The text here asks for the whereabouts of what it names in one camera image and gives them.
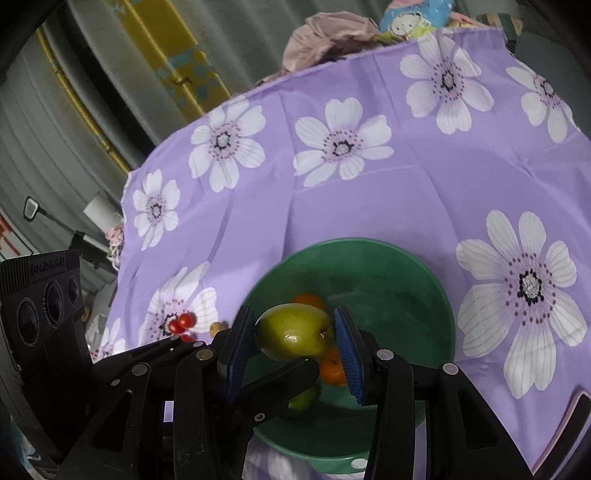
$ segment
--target pear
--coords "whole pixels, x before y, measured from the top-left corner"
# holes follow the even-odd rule
[[[322,387],[320,384],[315,383],[310,388],[308,388],[308,390],[304,390],[299,395],[293,397],[290,400],[289,406],[287,408],[287,414],[285,414],[285,416],[297,417],[298,415],[304,413],[320,396],[321,390]]]
[[[334,338],[332,318],[301,303],[270,308],[256,323],[256,347],[273,360],[320,357],[334,344]]]

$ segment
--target orange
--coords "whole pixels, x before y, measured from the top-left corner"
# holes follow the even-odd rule
[[[317,309],[326,311],[326,304],[318,295],[313,293],[301,293],[291,299],[292,303],[303,303],[304,305],[310,305]]]
[[[332,347],[320,358],[320,378],[330,385],[347,386],[345,370],[336,347]]]

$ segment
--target fabric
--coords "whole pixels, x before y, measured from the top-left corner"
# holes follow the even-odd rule
[[[375,23],[350,12],[318,13],[292,33],[283,52],[282,69],[262,80],[304,70],[350,53],[379,47],[374,40],[379,33]]]
[[[394,0],[380,22],[376,40],[384,45],[420,38],[436,28],[479,28],[484,25],[470,17],[451,11],[446,1]]]
[[[197,319],[185,334],[210,341],[282,258],[332,238],[390,242],[439,278],[455,361],[531,466],[576,386],[591,388],[590,159],[570,108],[494,28],[271,82],[132,173],[103,351],[166,337],[185,310]],[[417,444],[417,479],[424,462]],[[320,477],[258,440],[245,469]]]
[[[408,2],[394,0],[379,23],[381,32],[390,30],[407,40],[412,31],[421,24],[443,28],[452,13],[453,0],[425,0]]]

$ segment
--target bowl rim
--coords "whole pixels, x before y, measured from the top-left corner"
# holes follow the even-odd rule
[[[415,263],[418,267],[420,267],[420,269],[423,270],[425,274],[427,274],[427,276],[430,278],[430,280],[435,285],[437,291],[439,292],[440,297],[443,300],[443,306],[444,306],[445,312],[447,314],[447,318],[450,320],[449,334],[450,334],[450,338],[452,339],[452,341],[450,342],[450,348],[448,351],[448,358],[449,358],[448,361],[453,361],[453,358],[455,355],[455,350],[456,350],[455,318],[454,318],[452,306],[449,302],[449,298],[447,296],[447,293],[445,292],[445,289],[441,285],[441,282],[439,281],[439,279],[437,278],[435,273],[433,273],[431,271],[431,269],[429,269],[428,266],[426,266],[425,263],[423,263],[423,261],[419,257],[413,255],[412,253],[408,252],[404,248],[398,247],[397,245],[394,245],[394,244],[391,244],[389,242],[385,242],[382,240],[376,240],[373,238],[365,238],[365,237],[344,237],[344,238],[335,238],[335,239],[325,240],[322,242],[318,242],[318,243],[309,245],[309,246],[291,254],[289,257],[282,259],[279,263],[277,263],[275,266],[270,268],[256,282],[256,284],[249,290],[243,303],[248,304],[247,299],[249,299],[249,297],[252,295],[252,292],[255,291],[267,279],[267,277],[269,277],[276,270],[281,268],[284,264],[291,261],[293,259],[293,257],[295,257],[296,255],[299,255],[302,252],[309,250],[310,248],[321,247],[321,246],[325,246],[325,245],[330,245],[330,244],[334,244],[334,243],[342,243],[342,242],[363,242],[363,243],[367,243],[367,244],[379,245],[381,247],[386,247],[388,249],[397,251],[397,253],[407,257],[409,260],[411,260],[413,263]],[[351,454],[351,455],[342,455],[342,456],[333,456],[333,457],[327,457],[327,456],[319,457],[319,456],[313,456],[313,455],[306,455],[305,453],[295,452],[293,450],[289,450],[287,448],[284,448],[281,445],[278,445],[274,440],[271,440],[266,435],[264,435],[263,432],[260,432],[258,428],[254,429],[254,433],[258,438],[260,438],[263,442],[265,442],[268,446],[274,448],[275,450],[278,450],[281,453],[285,453],[286,455],[289,455],[289,456],[292,456],[295,458],[299,458],[301,460],[306,460],[310,463],[317,463],[317,462],[323,462],[323,461],[346,462],[346,461],[349,461],[350,459],[355,459],[355,458],[367,459],[367,457],[369,455],[368,450],[365,452],[355,453],[355,454]],[[351,468],[351,473],[357,473],[357,472],[360,472],[360,470],[354,471],[353,468]]]

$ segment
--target yellow curtain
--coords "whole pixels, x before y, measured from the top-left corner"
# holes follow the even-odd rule
[[[108,0],[108,4],[187,123],[230,98],[168,0]]]

